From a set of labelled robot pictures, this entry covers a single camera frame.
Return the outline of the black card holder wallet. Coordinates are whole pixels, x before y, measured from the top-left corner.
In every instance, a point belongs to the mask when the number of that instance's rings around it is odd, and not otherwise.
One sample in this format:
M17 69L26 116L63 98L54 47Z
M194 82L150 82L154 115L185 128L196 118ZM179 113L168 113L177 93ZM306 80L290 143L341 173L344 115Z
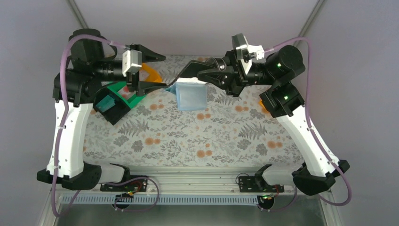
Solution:
M191 60L164 90L176 97L179 111L199 111L207 108L207 83L198 79L198 72L214 66Z

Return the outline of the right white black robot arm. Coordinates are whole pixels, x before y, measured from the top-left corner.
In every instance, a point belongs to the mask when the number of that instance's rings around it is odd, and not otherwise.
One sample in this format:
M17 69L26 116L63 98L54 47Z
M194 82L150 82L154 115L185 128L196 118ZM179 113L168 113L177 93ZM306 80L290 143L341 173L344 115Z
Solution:
M265 165L257 171L255 180L260 187L288 185L306 195L317 195L329 190L350 166L322 141L308 116L304 98L292 84L293 78L304 71L300 50L286 45L267 56L264 63L252 63L248 72L232 50L223 58L203 63L196 75L200 81L211 83L234 97L247 86L269 86L260 94L262 104L289 133L304 162L293 168Z

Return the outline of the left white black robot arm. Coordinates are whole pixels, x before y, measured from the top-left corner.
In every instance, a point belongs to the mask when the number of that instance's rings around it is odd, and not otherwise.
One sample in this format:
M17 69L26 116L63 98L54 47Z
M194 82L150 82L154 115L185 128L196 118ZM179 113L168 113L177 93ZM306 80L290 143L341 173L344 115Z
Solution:
M126 166L90 164L83 160L88 117L90 111L107 98L114 102L106 111L110 122L117 122L128 111L128 105L116 100L104 82L112 85L124 81L128 89L140 97L166 88L165 83L139 78L143 63L165 59L164 55L143 45L108 40L96 29L75 30L68 39L60 72L54 79L56 128L52 154L46 168L37 172L36 179L73 191L127 181L130 173Z

